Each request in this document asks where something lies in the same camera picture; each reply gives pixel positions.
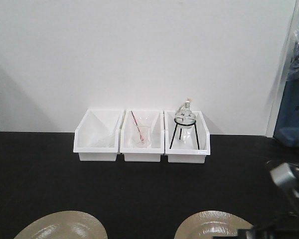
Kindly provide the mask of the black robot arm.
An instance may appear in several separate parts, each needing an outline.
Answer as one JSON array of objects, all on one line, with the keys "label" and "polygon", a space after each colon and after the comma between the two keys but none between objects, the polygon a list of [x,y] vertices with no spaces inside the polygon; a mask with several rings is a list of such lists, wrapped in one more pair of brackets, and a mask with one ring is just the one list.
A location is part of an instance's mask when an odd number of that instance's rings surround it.
[{"label": "black robot arm", "polygon": [[293,212],[250,229],[238,229],[236,239],[299,239],[299,164],[282,163],[270,170],[275,183],[288,198]]}]

